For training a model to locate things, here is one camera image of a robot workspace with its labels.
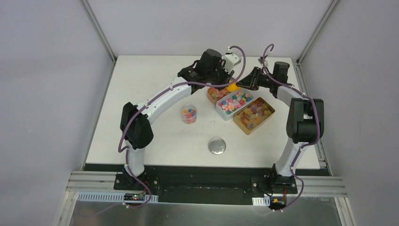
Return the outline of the orange plastic scoop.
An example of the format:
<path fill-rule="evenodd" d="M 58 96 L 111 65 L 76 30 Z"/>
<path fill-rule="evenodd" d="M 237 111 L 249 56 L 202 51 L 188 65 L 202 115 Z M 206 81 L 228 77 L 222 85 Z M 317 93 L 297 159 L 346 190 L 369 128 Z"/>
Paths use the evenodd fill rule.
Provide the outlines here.
<path fill-rule="evenodd" d="M 229 92 L 235 92 L 235 91 L 240 90 L 241 87 L 237 86 L 237 84 L 234 82 L 234 83 L 230 84 L 229 86 L 227 86 L 225 89 Z"/>

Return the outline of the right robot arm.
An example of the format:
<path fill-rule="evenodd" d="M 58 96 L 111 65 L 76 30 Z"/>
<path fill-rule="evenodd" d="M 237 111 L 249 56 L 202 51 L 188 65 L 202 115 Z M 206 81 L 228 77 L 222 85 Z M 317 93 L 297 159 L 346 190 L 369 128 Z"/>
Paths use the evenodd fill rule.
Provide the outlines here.
<path fill-rule="evenodd" d="M 313 99 L 288 83 L 290 65 L 277 61 L 273 72 L 255 67 L 236 83 L 238 87 L 258 90 L 267 88 L 272 95 L 289 107 L 286 132 L 287 144 L 279 160 L 273 165 L 265 182 L 273 193 L 279 193 L 295 182 L 295 170 L 306 149 L 318 142 L 324 132 L 324 102 Z"/>

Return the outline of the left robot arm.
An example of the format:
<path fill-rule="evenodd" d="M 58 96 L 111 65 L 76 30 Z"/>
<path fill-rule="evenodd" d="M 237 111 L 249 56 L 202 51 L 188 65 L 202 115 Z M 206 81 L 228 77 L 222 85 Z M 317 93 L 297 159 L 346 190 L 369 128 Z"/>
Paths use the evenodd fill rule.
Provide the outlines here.
<path fill-rule="evenodd" d="M 230 48 L 224 55 L 213 49 L 203 52 L 199 60 L 181 69 L 168 86 L 153 97 L 136 105 L 123 106 L 120 121 L 122 137 L 118 151 L 126 151 L 126 185 L 131 190 L 143 186 L 144 155 L 146 147 L 154 138 L 152 124 L 166 110 L 180 100 L 189 97 L 203 87 L 222 89 L 232 82 L 234 67 L 241 57 Z"/>

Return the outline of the clear plastic jar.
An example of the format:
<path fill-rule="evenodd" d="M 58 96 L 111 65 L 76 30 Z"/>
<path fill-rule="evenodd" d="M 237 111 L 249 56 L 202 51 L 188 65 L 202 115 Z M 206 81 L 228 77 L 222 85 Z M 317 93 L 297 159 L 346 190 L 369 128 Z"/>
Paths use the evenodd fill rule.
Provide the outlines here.
<path fill-rule="evenodd" d="M 197 120 L 197 108 L 194 105 L 184 105 L 181 107 L 181 120 L 186 124 L 193 124 Z"/>

